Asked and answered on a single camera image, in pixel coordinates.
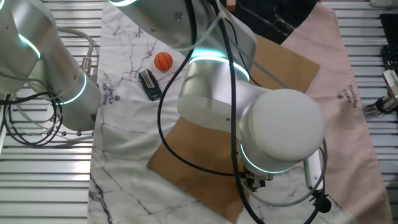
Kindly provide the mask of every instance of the black cable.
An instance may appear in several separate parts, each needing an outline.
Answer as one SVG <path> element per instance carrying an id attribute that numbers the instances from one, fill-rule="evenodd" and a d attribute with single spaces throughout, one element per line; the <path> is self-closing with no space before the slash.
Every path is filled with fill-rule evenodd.
<path id="1" fill-rule="evenodd" d="M 187 5 L 187 11 L 188 11 L 188 15 L 189 15 L 189 20 L 190 20 L 190 24 L 191 24 L 191 30 L 192 30 L 192 44 L 195 44 L 197 41 L 197 22 L 196 22 L 196 18 L 195 18 L 195 11 L 193 10 L 193 5 L 192 5 L 192 0 L 185 0 L 185 4 Z M 228 177 L 233 177 L 234 174 L 229 174 L 229 173 L 223 173 L 223 172 L 218 172 L 218 171 L 214 171 L 214 170 L 209 170 L 203 167 L 200 167 L 198 165 L 192 164 L 191 162 L 186 161 L 184 158 L 180 157 L 177 153 L 175 153 L 172 148 L 169 146 L 169 144 L 167 144 L 166 139 L 164 138 L 163 135 L 163 131 L 162 131 L 162 125 L 160 122 L 161 119 L 161 114 L 162 114 L 162 105 L 163 105 L 163 101 L 164 98 L 166 96 L 167 90 L 169 90 L 171 84 L 174 82 L 174 80 L 176 79 L 176 77 L 180 74 L 180 72 L 182 71 L 182 69 L 184 68 L 184 66 L 188 63 L 188 61 L 190 60 L 193 50 L 190 50 L 189 53 L 187 54 L 187 56 L 185 57 L 184 61 L 182 62 L 181 66 L 177 69 L 177 71 L 174 73 L 173 77 L 170 79 L 170 81 L 168 82 L 168 84 L 166 85 L 162 96 L 160 97 L 160 101 L 159 101 L 159 107 L 157 110 L 157 128 L 159 130 L 159 135 L 160 138 L 162 139 L 162 142 L 164 144 L 164 146 L 166 147 L 166 149 L 174 156 L 176 157 L 179 161 L 185 163 L 186 165 L 193 167 L 195 169 L 201 170 L 203 172 L 208 172 L 211 174 L 216 174 L 216 175 L 222 175 L 222 176 L 228 176 Z"/>
<path id="2" fill-rule="evenodd" d="M 236 35 L 235 26 L 232 24 L 231 21 L 229 21 L 229 19 L 226 19 L 226 21 L 227 21 L 227 22 L 230 24 L 230 26 L 232 27 L 232 30 L 233 30 L 234 36 L 235 36 L 235 43 L 236 43 L 236 45 L 239 46 L 239 43 L 238 43 L 238 36 Z M 242 54 L 241 54 L 240 52 L 239 52 L 239 56 L 241 57 L 241 60 L 242 60 L 242 62 L 243 62 L 244 69 L 245 69 L 245 70 L 247 71 L 247 73 L 249 74 L 250 79 L 251 79 L 257 86 L 262 87 L 262 85 L 260 85 L 257 81 L 255 81 L 255 79 L 253 79 L 253 77 L 250 75 L 250 72 L 249 72 L 249 70 L 248 70 L 248 67 L 246 66 L 246 63 L 244 62 L 243 56 L 242 56 Z"/>
<path id="3" fill-rule="evenodd" d="M 21 100 L 16 100 L 16 101 L 0 100 L 0 105 L 16 105 L 16 104 L 19 104 L 19 103 L 25 103 L 25 102 L 28 102 L 30 100 L 36 99 L 39 96 L 49 95 L 49 94 L 53 95 L 52 92 L 47 91 L 47 92 L 43 92 L 43 93 L 34 94 L 32 96 L 28 96 L 26 98 L 23 98 Z"/>
<path id="4" fill-rule="evenodd" d="M 39 93 L 39 94 L 37 94 L 37 95 L 48 95 L 50 98 L 56 97 L 56 94 L 51 93 L 51 92 L 49 92 L 49 91 L 48 91 L 48 92 L 45 92 L 45 93 Z M 7 115 L 7 113 L 8 113 L 10 124 L 14 124 L 14 122 L 13 122 L 13 120 L 12 120 L 11 106 L 14 105 L 14 104 L 16 104 L 16 101 L 9 101 L 10 97 L 11 97 L 10 95 L 7 95 L 6 100 L 5 100 L 6 104 L 4 105 L 4 108 L 3 108 L 4 126 L 5 126 L 5 128 L 6 128 L 6 130 L 7 130 L 7 132 L 9 133 L 9 135 L 10 135 L 14 140 L 16 140 L 17 142 L 19 142 L 19 143 L 21 143 L 21 144 L 23 144 L 23 145 L 29 145 L 29 146 L 32 146 L 32 147 L 42 147 L 42 146 L 44 146 L 44 145 L 50 143 L 50 142 L 54 139 L 54 137 L 58 134 L 58 132 L 59 132 L 59 130 L 60 130 L 60 127 L 61 127 L 61 125 L 62 125 L 62 122 L 63 122 L 63 117 L 60 118 L 60 121 L 59 121 L 60 124 L 57 126 L 57 130 L 54 132 L 54 134 L 52 134 L 52 133 L 53 133 L 53 130 L 54 130 L 54 126 L 55 126 L 55 125 L 52 126 L 52 128 L 50 129 L 50 131 L 46 134 L 46 137 L 44 137 L 43 139 L 41 139 L 41 140 L 39 140 L 39 141 L 37 141 L 37 142 L 29 142 L 28 140 L 26 140 L 26 139 L 23 137 L 23 134 L 21 134 L 21 133 L 18 132 L 18 130 L 17 130 L 13 125 L 12 125 L 12 129 L 14 130 L 14 133 L 10 130 L 10 128 L 9 128 L 9 126 L 8 126 L 7 119 L 6 119 L 6 115 Z M 56 123 L 57 123 L 57 106 L 59 107 L 60 112 L 61 112 L 61 114 L 62 114 L 62 107 L 61 107 L 61 105 L 60 105 L 61 102 L 60 102 L 60 100 L 59 100 L 58 98 L 56 99 L 56 101 L 55 101 L 54 99 L 51 99 L 51 102 L 52 102 L 53 111 L 54 111 L 54 113 L 53 113 L 53 117 L 54 117 L 53 123 L 56 124 Z M 51 135 L 52 135 L 52 137 L 51 137 L 48 141 L 46 141 L 45 143 L 42 143 L 43 141 L 45 141 L 45 140 L 46 140 L 48 137 L 50 137 Z"/>
<path id="5" fill-rule="evenodd" d="M 220 13 L 220 9 L 218 8 L 217 1 L 211 0 L 210 4 L 213 6 L 216 15 Z M 236 151 L 236 78 L 235 78 L 235 68 L 234 68 L 234 59 L 231 50 L 231 46 L 229 44 L 228 33 L 226 31 L 224 20 L 220 20 L 220 27 L 221 32 L 223 34 L 226 53 L 229 60 L 229 70 L 231 72 L 231 157 L 233 162 L 233 169 L 234 169 L 234 177 L 235 183 L 238 188 L 238 194 L 241 198 L 241 201 L 248 211 L 251 218 L 257 224 L 265 224 L 257 215 L 254 213 L 253 209 L 251 208 L 246 195 L 244 194 L 244 189 L 241 182 L 241 176 L 239 173 L 239 165 L 238 165 L 238 152 Z"/>

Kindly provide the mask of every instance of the fabric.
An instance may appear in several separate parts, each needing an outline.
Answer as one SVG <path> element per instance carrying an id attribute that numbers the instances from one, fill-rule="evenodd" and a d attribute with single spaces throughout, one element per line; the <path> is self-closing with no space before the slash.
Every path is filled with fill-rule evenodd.
<path id="1" fill-rule="evenodd" d="M 317 4 L 282 45 L 321 66 L 306 94 L 327 118 L 326 192 L 362 224 L 392 223 L 387 191 L 335 12 Z"/>
<path id="2" fill-rule="evenodd" d="M 313 224 L 349 224 L 357 223 L 356 219 L 363 224 L 391 223 L 386 190 L 334 12 L 316 5 L 283 45 L 321 65 L 308 94 L 328 118 L 326 187 L 332 211 L 318 214 Z M 174 59 L 167 73 L 159 72 L 153 63 L 159 52 L 168 52 Z M 104 4 L 98 71 L 103 104 L 95 126 L 88 223 L 227 223 L 146 167 L 160 144 L 157 101 L 147 98 L 137 74 L 149 68 L 163 89 L 182 60 L 182 55 L 143 33 L 116 7 Z M 179 118 L 176 104 L 183 74 L 166 96 L 165 134 Z M 290 202 L 307 191 L 304 171 L 297 166 L 275 176 L 258 195 L 273 202 Z M 260 218 L 271 224 L 303 223 L 313 210 L 308 200 L 287 208 L 266 206 L 253 198 L 249 201 Z M 244 210 L 238 224 L 248 223 L 254 222 Z"/>
<path id="3" fill-rule="evenodd" d="M 237 0 L 234 15 L 254 33 L 281 44 L 316 3 L 316 0 Z"/>

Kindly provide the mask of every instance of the white marble cloth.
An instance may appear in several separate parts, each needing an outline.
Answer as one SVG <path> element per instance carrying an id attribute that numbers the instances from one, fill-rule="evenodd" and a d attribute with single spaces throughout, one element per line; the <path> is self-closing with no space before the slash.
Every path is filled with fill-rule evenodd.
<path id="1" fill-rule="evenodd" d="M 154 66 L 154 57 L 159 52 L 168 52 L 174 59 L 167 73 Z M 137 74 L 150 69 L 164 88 L 182 60 L 182 55 L 141 31 L 117 8 L 109 3 L 104 5 L 98 69 L 103 104 L 95 126 L 88 223 L 229 223 L 146 168 L 161 143 L 156 126 L 158 101 L 148 99 Z M 164 102 L 165 134 L 179 118 L 176 104 L 183 76 L 184 72 L 173 83 Z M 303 169 L 298 166 L 275 177 L 258 194 L 273 202 L 290 202 L 306 192 Z M 308 200 L 286 208 L 262 205 L 253 198 L 249 201 L 254 211 L 271 224 L 303 223 L 313 210 Z M 320 213 L 313 223 L 356 223 L 335 202 L 332 204 L 332 211 Z M 254 221 L 243 210 L 238 223 Z"/>

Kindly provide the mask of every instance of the metal grate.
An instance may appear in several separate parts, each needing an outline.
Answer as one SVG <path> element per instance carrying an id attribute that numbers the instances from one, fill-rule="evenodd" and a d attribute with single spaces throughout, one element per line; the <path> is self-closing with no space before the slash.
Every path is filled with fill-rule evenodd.
<path id="1" fill-rule="evenodd" d="M 43 2 L 59 26 L 86 32 L 94 38 L 97 47 L 101 45 L 102 7 L 106 0 Z M 387 41 L 378 19 L 380 13 L 386 11 L 371 8 L 364 1 L 323 1 L 322 4 L 336 10 L 363 103 L 374 103 L 387 93 L 380 58 L 380 48 Z M 62 34 L 61 38 L 81 62 L 88 50 L 87 41 L 68 34 Z M 91 73 L 96 73 L 97 61 L 98 54 L 94 51 Z M 19 96 L 31 94 L 33 91 L 28 87 L 19 92 Z M 23 108 L 31 117 L 44 120 L 48 105 L 42 100 L 33 100 Z M 18 113 L 15 120 L 26 131 L 41 131 Z M 394 114 L 368 121 L 396 219 L 394 223 L 398 223 L 397 123 Z M 86 224 L 92 139 L 73 146 L 63 144 L 65 142 L 59 140 L 51 146 L 33 149 L 6 136 L 0 155 L 0 223 Z"/>

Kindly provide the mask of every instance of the gray cable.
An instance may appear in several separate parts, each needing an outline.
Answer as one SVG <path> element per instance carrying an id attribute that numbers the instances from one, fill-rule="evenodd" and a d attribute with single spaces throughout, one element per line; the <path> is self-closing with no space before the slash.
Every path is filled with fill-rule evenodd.
<path id="1" fill-rule="evenodd" d="M 327 162 L 328 162 L 328 148 L 326 145 L 326 140 L 323 140 L 323 167 L 322 167 L 322 172 L 321 175 L 319 176 L 318 181 L 316 182 L 316 184 L 313 186 L 313 188 L 307 193 L 305 194 L 302 198 L 293 201 L 293 202 L 287 202 L 287 203 L 274 203 L 274 202 L 268 202 L 262 198 L 259 198 L 257 195 L 255 195 L 247 186 L 246 184 L 244 184 L 242 182 L 243 188 L 250 194 L 250 196 L 253 196 L 256 200 L 258 200 L 261 203 L 264 203 L 266 205 L 270 205 L 270 206 L 274 206 L 274 207 L 288 207 L 288 206 L 292 206 L 292 205 L 296 205 L 300 202 L 303 202 L 305 199 L 307 199 L 309 196 L 311 196 L 318 188 L 318 186 L 321 184 L 321 181 L 323 180 L 323 176 L 325 175 L 326 172 L 326 166 L 327 166 Z"/>
<path id="2" fill-rule="evenodd" d="M 56 97 L 48 97 L 49 100 L 55 100 L 55 99 L 57 99 L 57 98 L 60 98 L 61 96 L 63 96 L 63 95 L 66 94 L 67 92 L 69 92 L 69 91 L 77 84 L 77 81 L 78 81 L 78 79 L 76 78 L 75 81 L 73 81 L 72 85 L 71 85 L 69 88 L 67 88 L 67 89 L 66 89 L 65 91 L 63 91 L 62 93 L 59 93 L 59 94 L 58 94 L 58 93 L 56 93 L 56 92 L 50 90 L 50 89 L 45 85 L 45 83 L 44 83 L 42 80 L 39 80 L 39 79 L 36 79 L 36 78 L 18 78 L 18 77 L 13 77 L 13 76 L 11 76 L 11 75 L 6 75 L 6 74 L 4 74 L 4 73 L 0 73 L 0 76 L 6 77 L 6 78 L 10 78 L 10 79 L 13 79 L 13 80 L 19 80 L 19 81 L 29 82 L 29 83 L 31 83 L 32 85 L 35 85 L 35 86 L 37 86 L 37 87 L 39 87 L 39 88 L 45 88 L 47 91 L 56 94 Z"/>
<path id="3" fill-rule="evenodd" d="M 66 32 L 66 33 L 69 33 L 69 34 L 75 34 L 75 35 L 78 35 L 80 37 L 83 37 L 83 38 L 87 39 L 88 43 L 89 43 L 88 51 L 87 51 L 87 57 L 91 58 L 91 55 L 93 54 L 93 49 L 94 49 L 94 41 L 89 35 L 81 32 L 81 31 L 74 30 L 74 29 L 69 29 L 69 28 L 66 28 L 66 27 L 57 27 L 57 29 L 60 32 Z"/>
<path id="4" fill-rule="evenodd" d="M 276 77 L 272 72 L 270 72 L 268 69 L 264 68 L 260 64 L 258 64 L 255 60 L 253 60 L 251 57 L 247 55 L 245 51 L 243 51 L 234 41 L 229 40 L 229 42 L 238 50 L 244 57 L 246 57 L 248 60 L 250 60 L 255 66 L 260 68 L 265 74 L 269 75 L 273 80 L 275 80 L 277 83 L 279 83 L 281 86 L 284 88 L 290 89 L 289 86 L 286 85 L 282 80 L 280 80 L 278 77 Z"/>

